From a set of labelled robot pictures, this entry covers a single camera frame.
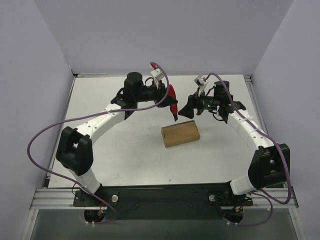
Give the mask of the red black utility knife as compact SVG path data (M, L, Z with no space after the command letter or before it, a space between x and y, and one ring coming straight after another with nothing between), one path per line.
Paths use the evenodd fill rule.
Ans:
M168 95L170 96L170 112L172 113L173 119L176 122L178 120L178 101L174 87L171 84L168 87Z

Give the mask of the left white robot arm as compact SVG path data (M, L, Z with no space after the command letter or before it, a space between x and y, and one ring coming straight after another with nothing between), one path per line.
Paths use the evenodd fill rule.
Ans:
M84 199L92 206L101 203L101 183L92 170L93 145L109 129L128 119L137 109L138 103L154 102L156 107L169 107L175 121L178 120L178 101L174 88L164 84L166 74L158 67L151 71L151 85L143 82L139 72L130 72L124 86L117 92L101 115L71 128L65 127L60 136L56 159L74 176L85 191Z

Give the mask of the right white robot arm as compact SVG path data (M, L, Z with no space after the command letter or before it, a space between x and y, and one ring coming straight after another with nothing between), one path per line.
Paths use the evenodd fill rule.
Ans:
M186 105L178 115L193 119L208 111L216 120L233 128L253 151L247 173L229 183L232 193L244 195L286 182L290 166L289 147L286 144L276 146L246 107L240 101L233 100L233 95L229 93L229 81L216 81L210 89L212 96L205 91L207 82L203 77L197 77L194 82L197 91L188 96Z

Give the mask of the brown cardboard express box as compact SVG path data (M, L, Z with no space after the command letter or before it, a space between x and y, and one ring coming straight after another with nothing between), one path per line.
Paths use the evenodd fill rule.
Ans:
M201 137L194 120L162 127L161 135L166 148L195 142Z

